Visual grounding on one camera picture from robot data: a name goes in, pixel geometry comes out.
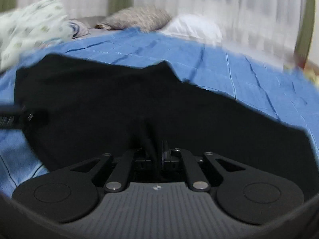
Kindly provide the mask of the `black pants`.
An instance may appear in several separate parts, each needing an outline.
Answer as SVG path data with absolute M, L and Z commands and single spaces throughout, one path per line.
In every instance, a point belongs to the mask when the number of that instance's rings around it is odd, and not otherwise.
M 309 136 L 230 97 L 183 83 L 167 62 L 142 69 L 46 55 L 16 72 L 14 99 L 33 113 L 23 132 L 50 171 L 103 153 L 160 146 L 217 153 L 318 193 Z

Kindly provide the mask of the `striped cloth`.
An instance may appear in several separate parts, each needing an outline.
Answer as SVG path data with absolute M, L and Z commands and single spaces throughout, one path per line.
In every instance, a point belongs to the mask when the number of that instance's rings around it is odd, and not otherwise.
M 73 39 L 89 35 L 89 29 L 84 23 L 77 20 L 69 20 L 69 25 L 73 31 Z

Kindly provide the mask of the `green curtain right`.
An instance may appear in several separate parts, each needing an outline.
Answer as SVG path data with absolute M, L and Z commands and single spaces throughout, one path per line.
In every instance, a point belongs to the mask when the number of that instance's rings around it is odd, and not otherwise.
M 305 0 L 303 7 L 301 25 L 298 31 L 297 41 L 294 51 L 295 63 L 304 69 L 310 52 L 312 36 L 315 25 L 315 5 L 316 0 Z

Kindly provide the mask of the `grey patterned pillow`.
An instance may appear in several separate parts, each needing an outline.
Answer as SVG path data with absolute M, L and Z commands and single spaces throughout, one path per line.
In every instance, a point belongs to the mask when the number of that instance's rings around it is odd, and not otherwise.
M 124 30 L 138 27 L 143 32 L 152 32 L 166 26 L 172 16 L 155 6 L 130 7 L 106 17 L 95 25 L 95 29 Z

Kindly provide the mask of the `grey bed sheet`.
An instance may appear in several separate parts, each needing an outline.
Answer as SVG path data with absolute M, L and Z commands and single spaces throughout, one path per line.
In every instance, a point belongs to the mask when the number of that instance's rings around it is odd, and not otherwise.
M 95 29 L 95 25 L 97 23 L 95 23 L 94 20 L 98 20 L 98 18 L 97 17 L 81 18 L 77 21 L 80 21 L 87 26 L 87 28 L 89 29 L 89 35 L 91 36 L 105 35 L 107 32 L 115 32 L 115 30 Z M 274 55 L 269 55 L 265 52 L 258 51 L 257 49 L 250 48 L 240 42 L 227 40 L 225 39 L 224 36 L 223 36 L 223 41 L 221 42 L 221 44 L 217 46 L 220 46 L 221 48 L 229 50 L 233 53 L 243 54 L 256 61 L 267 63 L 280 71 L 284 69 L 284 62 L 282 59 L 278 59 Z

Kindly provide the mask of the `blue checked blanket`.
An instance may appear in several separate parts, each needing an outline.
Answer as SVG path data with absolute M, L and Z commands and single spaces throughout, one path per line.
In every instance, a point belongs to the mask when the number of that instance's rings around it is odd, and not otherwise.
M 301 70 L 279 72 L 274 66 L 219 47 L 128 29 L 75 39 L 23 56 L 17 67 L 1 75 L 1 104 L 14 101 L 16 70 L 38 62 L 50 52 L 138 68 L 166 60 L 184 81 L 227 94 L 279 122 L 307 130 L 315 155 L 310 164 L 302 156 L 295 161 L 292 170 L 298 177 L 306 179 L 306 171 L 308 174 L 310 165 L 318 159 L 318 90 Z M 3 194 L 11 197 L 22 182 L 47 172 L 21 131 L 1 130 Z

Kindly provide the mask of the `floral white pillow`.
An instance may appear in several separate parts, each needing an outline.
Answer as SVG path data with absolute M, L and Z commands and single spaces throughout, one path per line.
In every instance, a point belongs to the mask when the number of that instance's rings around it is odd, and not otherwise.
M 1 71 L 22 54 L 72 40 L 73 29 L 61 0 L 41 0 L 1 13 Z

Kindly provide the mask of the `white sheer curtain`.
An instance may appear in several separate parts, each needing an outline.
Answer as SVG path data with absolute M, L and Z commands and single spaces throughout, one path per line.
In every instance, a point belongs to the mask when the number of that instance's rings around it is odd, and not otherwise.
M 40 0 L 17 0 L 25 7 Z M 108 15 L 108 0 L 62 0 L 72 18 Z M 294 55 L 305 0 L 132 0 L 172 15 L 197 14 L 215 21 L 225 39 L 279 57 Z

